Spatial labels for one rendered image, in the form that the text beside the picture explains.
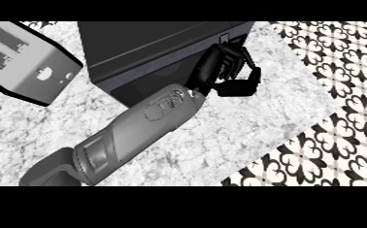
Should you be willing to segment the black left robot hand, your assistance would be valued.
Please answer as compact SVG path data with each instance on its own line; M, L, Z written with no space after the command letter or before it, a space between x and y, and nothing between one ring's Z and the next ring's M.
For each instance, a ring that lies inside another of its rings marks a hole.
M208 96L249 97L261 83L261 68L248 49L236 44L214 44L198 63L186 86Z

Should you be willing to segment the dark grey microwave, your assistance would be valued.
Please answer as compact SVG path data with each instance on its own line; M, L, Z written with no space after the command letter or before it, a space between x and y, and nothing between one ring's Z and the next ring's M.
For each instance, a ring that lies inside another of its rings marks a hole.
M82 21L89 78L128 107L172 83L184 84L208 48L240 49L251 21Z

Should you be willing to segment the grey metal toaster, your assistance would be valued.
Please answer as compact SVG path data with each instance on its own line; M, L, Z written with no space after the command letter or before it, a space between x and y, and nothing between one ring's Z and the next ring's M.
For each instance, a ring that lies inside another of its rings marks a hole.
M0 21L0 92L48 107L84 64L69 50L17 21Z

